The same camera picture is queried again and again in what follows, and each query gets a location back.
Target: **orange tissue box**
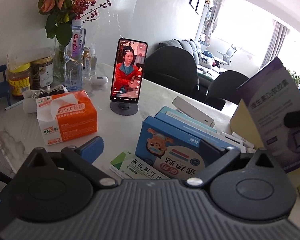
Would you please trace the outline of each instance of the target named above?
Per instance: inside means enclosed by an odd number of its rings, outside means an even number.
[[[97,129],[97,111],[84,90],[37,100],[37,119],[46,145],[72,140]]]

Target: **blue medicine box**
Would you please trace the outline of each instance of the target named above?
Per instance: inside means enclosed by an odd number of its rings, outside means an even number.
[[[194,128],[193,126],[190,126],[184,122],[181,122],[181,121],[179,121],[171,116],[168,116],[166,114],[163,114],[161,112],[157,113],[155,115],[155,118],[157,118],[165,123],[168,123],[186,133],[189,133],[190,135],[196,136],[199,139],[205,139],[206,141],[208,141],[209,143],[211,143],[217,147],[226,148],[228,146],[233,146],[240,151],[242,150],[241,148],[244,148],[243,146],[240,146],[239,144],[238,144],[238,146],[235,146],[236,143],[231,144],[231,143],[223,141],[222,139],[218,138],[217,134],[203,132],[202,130],[198,130],[197,128]]]
[[[135,155],[169,177],[188,179],[219,158],[201,153],[199,142],[199,137],[148,116]]]

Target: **metal rivet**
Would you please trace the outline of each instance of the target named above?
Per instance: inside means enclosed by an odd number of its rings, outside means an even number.
[[[103,178],[99,182],[102,186],[106,186],[106,187],[112,186],[116,183],[115,179],[113,178]]]
[[[203,184],[203,180],[199,178],[189,178],[187,179],[187,184],[190,186],[200,186]]]

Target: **cartoon child illustration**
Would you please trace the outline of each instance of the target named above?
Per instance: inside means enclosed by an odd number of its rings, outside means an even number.
[[[166,142],[173,143],[173,139],[166,137],[165,135],[158,133],[151,128],[149,128],[147,131],[152,133],[153,137],[151,139],[147,139],[146,148],[152,155],[161,159],[167,150]]]

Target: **glass vase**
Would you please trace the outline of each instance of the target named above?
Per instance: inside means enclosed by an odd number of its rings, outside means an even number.
[[[55,56],[53,58],[53,76],[62,85],[65,83],[65,47],[61,45],[57,38],[54,43]]]

